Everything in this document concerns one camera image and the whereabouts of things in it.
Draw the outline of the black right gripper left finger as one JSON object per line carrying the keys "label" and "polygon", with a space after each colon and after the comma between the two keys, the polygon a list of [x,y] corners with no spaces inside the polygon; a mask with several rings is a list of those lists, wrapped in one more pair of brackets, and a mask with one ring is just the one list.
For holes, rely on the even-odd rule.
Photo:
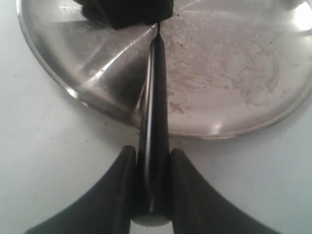
{"label": "black right gripper left finger", "polygon": [[129,233],[135,167],[135,148],[123,147],[113,165],[85,195],[27,233]]}

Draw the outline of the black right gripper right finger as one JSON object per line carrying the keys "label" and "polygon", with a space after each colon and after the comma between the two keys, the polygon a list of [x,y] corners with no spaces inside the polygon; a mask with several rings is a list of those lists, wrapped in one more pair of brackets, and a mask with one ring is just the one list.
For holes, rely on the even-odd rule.
{"label": "black right gripper right finger", "polygon": [[176,234],[274,234],[219,194],[181,149],[171,151]]}

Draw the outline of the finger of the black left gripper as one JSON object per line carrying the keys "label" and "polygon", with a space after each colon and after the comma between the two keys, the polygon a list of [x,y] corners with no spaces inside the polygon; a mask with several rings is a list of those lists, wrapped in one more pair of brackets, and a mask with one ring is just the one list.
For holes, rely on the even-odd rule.
{"label": "finger of the black left gripper", "polygon": [[152,25],[173,16],[173,0],[98,0],[97,7],[114,29]]}
{"label": "finger of the black left gripper", "polygon": [[90,20],[104,20],[105,14],[96,0],[74,0],[82,7],[82,14]]}

